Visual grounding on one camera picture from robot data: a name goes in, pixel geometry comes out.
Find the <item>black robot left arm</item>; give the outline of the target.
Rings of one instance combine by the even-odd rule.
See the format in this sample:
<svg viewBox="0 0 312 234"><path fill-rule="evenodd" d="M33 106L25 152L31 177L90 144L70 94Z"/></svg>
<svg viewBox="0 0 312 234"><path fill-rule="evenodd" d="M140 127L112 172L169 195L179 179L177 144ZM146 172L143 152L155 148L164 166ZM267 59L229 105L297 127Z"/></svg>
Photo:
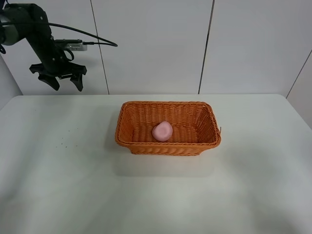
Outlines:
<svg viewBox="0 0 312 234"><path fill-rule="evenodd" d="M0 52L4 46L12 46L26 39L40 60L32 64L31 73L54 90L59 90L58 79L68 78L82 91L82 77L87 73L83 65L72 63L65 49L58 45L53 36L45 11L36 4L7 4L0 11Z"/></svg>

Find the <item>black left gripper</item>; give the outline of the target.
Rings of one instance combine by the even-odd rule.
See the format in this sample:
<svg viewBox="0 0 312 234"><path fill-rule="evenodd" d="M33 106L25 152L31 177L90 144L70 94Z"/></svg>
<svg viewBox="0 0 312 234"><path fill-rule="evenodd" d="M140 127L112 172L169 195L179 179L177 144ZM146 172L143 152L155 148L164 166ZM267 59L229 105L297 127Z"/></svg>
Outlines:
<svg viewBox="0 0 312 234"><path fill-rule="evenodd" d="M39 73L38 79L54 90L60 88L59 82L55 77L71 75L70 81L76 86L78 91L83 90L82 77L87 73L83 65L72 63L65 55L66 45L69 43L82 42L79 39L57 39L52 37L35 37L29 38L29 44L40 59L41 63L32 64L30 71Z"/></svg>

